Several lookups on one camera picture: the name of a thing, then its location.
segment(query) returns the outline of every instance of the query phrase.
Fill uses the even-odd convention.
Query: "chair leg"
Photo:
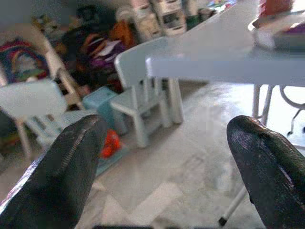
[[[114,119],[114,126],[115,130],[118,132],[119,135],[123,135],[127,132],[127,127],[124,121],[123,114],[117,110],[112,110],[113,119]]]
[[[138,147],[141,148],[147,147],[149,140],[141,116],[139,114],[134,115],[133,122],[134,122],[135,132],[137,135]]]
[[[30,146],[30,142],[29,142],[27,133],[25,131],[24,125],[20,121],[16,121],[15,123],[17,126],[20,140],[21,140],[23,152],[24,152],[26,158],[31,161],[31,146]]]
[[[165,128],[170,127],[173,123],[172,120],[170,118],[170,113],[168,110],[168,105],[166,102],[166,98],[163,98],[160,101],[160,111],[161,111],[161,117],[162,117],[162,125]]]

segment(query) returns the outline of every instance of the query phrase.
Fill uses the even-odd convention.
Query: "metal stand leg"
[[[183,122],[182,98],[178,80],[168,80],[171,107],[173,111],[173,122],[180,124]]]
[[[253,93],[253,107],[252,107],[252,117],[258,118],[259,113],[259,96],[260,96],[261,85],[254,86],[254,93]],[[230,216],[235,212],[238,208],[239,204],[242,202],[244,197],[247,195],[248,191],[243,186],[243,188],[239,191],[235,199],[230,204],[229,208],[225,211],[223,216],[218,220],[220,226],[224,226]]]
[[[235,212],[239,204],[242,202],[244,197],[247,195],[248,191],[246,187],[244,186],[242,190],[239,191],[235,199],[232,201],[230,206],[228,207],[227,211],[224,213],[224,215],[218,220],[220,226],[224,226],[226,222],[228,221],[229,217]]]

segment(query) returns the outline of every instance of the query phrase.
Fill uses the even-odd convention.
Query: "white marble floor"
[[[95,225],[153,225],[216,227],[217,220],[242,187],[241,177],[227,146],[226,124],[237,115],[251,115],[252,85],[181,83],[185,122],[159,128],[150,145],[139,149],[134,132],[122,138],[130,153],[96,178],[77,229]],[[300,100],[294,91],[290,97]],[[268,126],[282,134],[290,130],[296,112],[274,90]],[[147,119],[154,125],[156,113]],[[304,143],[302,118],[291,139]],[[19,158],[0,174],[0,198],[21,176]],[[233,214],[226,228],[263,228],[248,198]]]

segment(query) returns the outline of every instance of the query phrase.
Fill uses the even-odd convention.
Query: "child-size chair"
[[[53,49],[48,39],[36,27],[26,23],[14,24],[3,31],[0,31],[0,45],[5,42],[11,42],[16,38],[21,38],[24,41],[30,42],[37,52],[44,56],[50,72],[50,78],[53,80],[59,78],[64,89],[68,92],[65,95],[68,105],[75,104],[80,109],[84,109],[81,98],[78,96],[75,89],[77,86],[76,82],[67,72],[64,63]],[[0,85],[6,84],[6,74],[3,66],[0,64]]]
[[[0,87],[0,107],[17,124],[27,158],[31,157],[31,147],[23,123],[36,134],[42,146],[47,146],[70,124],[97,113],[95,110],[66,112],[67,103],[51,80]]]
[[[156,39],[140,44],[119,54],[115,59],[115,67],[125,92],[112,99],[111,106],[133,118],[139,147],[146,147],[149,143],[141,115],[152,107],[160,106],[163,127],[172,125],[162,82],[155,79],[152,85],[152,80],[146,77],[145,67],[145,56],[164,46],[165,42],[165,39]]]

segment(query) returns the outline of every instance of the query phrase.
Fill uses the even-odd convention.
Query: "pile of toys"
[[[181,34],[235,4],[236,0],[131,0],[117,21],[134,23],[141,42]]]

